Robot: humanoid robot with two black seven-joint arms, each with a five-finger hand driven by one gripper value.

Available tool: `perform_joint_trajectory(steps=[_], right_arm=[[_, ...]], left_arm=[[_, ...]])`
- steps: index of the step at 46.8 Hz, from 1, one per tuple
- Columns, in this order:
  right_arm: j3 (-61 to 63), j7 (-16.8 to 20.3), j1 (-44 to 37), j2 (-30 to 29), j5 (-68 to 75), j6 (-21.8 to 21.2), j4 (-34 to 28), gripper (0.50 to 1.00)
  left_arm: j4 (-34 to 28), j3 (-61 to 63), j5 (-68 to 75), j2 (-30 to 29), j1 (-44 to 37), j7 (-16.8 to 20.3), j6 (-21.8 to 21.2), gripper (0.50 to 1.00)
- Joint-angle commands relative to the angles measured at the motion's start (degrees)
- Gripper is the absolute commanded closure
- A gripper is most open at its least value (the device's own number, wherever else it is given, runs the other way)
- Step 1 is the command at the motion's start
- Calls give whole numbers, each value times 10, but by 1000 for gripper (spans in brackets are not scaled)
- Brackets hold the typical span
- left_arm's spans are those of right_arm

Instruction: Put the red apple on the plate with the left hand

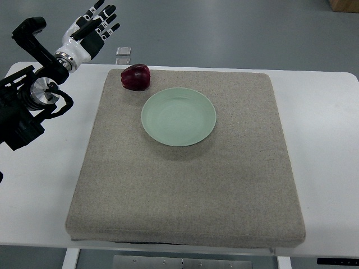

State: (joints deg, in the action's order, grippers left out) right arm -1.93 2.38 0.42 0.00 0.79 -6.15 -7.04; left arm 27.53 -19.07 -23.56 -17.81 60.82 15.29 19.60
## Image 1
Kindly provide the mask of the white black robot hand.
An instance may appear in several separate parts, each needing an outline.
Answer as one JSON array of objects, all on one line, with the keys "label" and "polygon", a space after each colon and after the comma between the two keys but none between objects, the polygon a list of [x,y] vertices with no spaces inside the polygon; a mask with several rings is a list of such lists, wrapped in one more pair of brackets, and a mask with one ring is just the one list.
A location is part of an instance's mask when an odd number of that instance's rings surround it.
[{"label": "white black robot hand", "polygon": [[105,41],[120,27],[111,25],[116,19],[116,6],[97,1],[82,16],[77,18],[62,38],[62,46],[55,52],[55,58],[70,73],[75,72],[83,63],[94,59]]}]

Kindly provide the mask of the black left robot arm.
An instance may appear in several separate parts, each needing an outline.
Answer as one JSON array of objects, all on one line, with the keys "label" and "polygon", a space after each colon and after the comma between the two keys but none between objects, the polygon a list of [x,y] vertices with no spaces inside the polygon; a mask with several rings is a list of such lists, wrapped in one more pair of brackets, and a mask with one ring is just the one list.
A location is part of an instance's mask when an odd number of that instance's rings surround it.
[{"label": "black left robot arm", "polygon": [[1,142],[14,151],[44,133],[44,120],[73,106],[72,98],[59,88],[69,71],[35,37],[46,25],[43,17],[31,17],[12,33],[13,40],[41,64],[39,70],[30,65],[1,80]]}]

